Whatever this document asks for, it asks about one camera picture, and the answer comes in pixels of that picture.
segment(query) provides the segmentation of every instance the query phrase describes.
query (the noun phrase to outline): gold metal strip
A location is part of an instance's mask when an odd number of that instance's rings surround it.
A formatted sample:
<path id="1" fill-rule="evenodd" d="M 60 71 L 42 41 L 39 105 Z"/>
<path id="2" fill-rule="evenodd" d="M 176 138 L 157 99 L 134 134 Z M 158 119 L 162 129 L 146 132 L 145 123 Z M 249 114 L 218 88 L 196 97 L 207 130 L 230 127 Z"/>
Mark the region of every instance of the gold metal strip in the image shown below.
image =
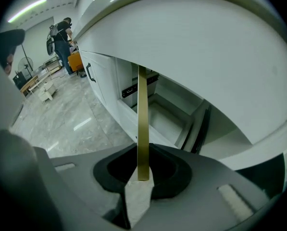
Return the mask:
<path id="1" fill-rule="evenodd" d="M 138 180 L 149 180 L 149 112 L 147 71 L 145 67 L 138 67 L 138 138 L 137 165 Z"/>

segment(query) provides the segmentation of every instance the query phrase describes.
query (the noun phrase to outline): man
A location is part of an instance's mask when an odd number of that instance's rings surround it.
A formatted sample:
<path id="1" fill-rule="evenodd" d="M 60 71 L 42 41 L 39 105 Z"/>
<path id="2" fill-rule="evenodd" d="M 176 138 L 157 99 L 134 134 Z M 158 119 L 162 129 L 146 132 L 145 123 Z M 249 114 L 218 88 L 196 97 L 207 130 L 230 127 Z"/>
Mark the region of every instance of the man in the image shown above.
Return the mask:
<path id="1" fill-rule="evenodd" d="M 58 31 L 59 33 L 54 37 L 55 41 L 55 52 L 58 57 L 61 59 L 63 65 L 66 67 L 66 70 L 69 75 L 73 74 L 73 70 L 68 64 L 68 57 L 71 55 L 69 43 L 67 40 L 67 36 L 72 39 L 72 31 L 71 31 L 71 18 L 66 17 L 63 21 L 58 23 Z"/>

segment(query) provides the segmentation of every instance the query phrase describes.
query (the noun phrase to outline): desk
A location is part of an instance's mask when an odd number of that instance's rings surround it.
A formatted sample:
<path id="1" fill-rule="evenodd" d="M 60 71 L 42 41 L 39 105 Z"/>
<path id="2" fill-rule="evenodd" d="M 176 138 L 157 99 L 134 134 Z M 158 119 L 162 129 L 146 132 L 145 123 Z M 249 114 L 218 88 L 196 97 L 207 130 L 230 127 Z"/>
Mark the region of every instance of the desk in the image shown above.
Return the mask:
<path id="1" fill-rule="evenodd" d="M 45 66 L 45 69 L 47 72 L 51 72 L 53 74 L 53 73 L 55 73 L 61 69 L 61 66 L 60 66 L 60 63 L 59 63 L 57 56 L 51 58 L 49 61 L 52 61 L 52 62 L 48 65 L 46 65 L 46 63 L 44 63 L 44 66 Z"/>
<path id="2" fill-rule="evenodd" d="M 20 89 L 20 92 L 23 94 L 25 91 L 27 91 L 28 88 L 30 88 L 33 85 L 33 83 L 36 84 L 36 81 L 37 81 L 37 75 L 32 77 L 31 80 L 25 83 L 24 86 Z"/>

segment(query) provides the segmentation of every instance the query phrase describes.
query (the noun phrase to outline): black fan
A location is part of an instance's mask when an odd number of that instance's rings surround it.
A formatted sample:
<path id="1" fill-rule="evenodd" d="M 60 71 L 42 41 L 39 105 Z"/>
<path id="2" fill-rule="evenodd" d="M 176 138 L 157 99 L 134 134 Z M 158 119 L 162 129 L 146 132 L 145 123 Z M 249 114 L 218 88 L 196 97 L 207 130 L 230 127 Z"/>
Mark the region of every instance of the black fan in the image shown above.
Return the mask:
<path id="1" fill-rule="evenodd" d="M 18 71 L 23 73 L 26 80 L 32 78 L 31 72 L 33 71 L 33 61 L 30 57 L 24 57 L 19 61 Z"/>

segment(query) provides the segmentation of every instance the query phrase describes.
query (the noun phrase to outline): backpack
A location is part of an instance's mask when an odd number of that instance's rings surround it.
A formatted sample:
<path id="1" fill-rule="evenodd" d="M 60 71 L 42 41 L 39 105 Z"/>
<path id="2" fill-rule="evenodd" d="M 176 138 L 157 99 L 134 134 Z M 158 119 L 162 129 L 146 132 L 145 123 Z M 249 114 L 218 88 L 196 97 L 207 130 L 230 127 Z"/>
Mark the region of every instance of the backpack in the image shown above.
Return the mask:
<path id="1" fill-rule="evenodd" d="M 55 52 L 54 37 L 57 36 L 58 33 L 60 34 L 60 31 L 62 30 L 58 30 L 58 24 L 51 25 L 49 29 L 50 31 L 47 35 L 46 47 L 48 55 L 51 56 Z"/>

